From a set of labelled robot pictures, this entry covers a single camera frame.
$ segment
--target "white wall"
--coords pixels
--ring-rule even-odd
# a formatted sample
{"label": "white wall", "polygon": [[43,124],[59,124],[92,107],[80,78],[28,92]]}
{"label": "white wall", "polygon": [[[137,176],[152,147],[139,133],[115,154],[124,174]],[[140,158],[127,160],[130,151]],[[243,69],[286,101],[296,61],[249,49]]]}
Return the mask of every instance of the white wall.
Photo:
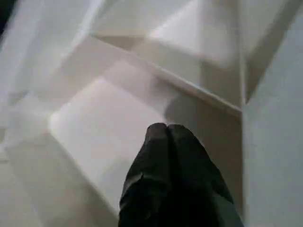
{"label": "white wall", "polygon": [[289,2],[297,14],[243,107],[245,209],[253,227],[303,223],[303,8]]}

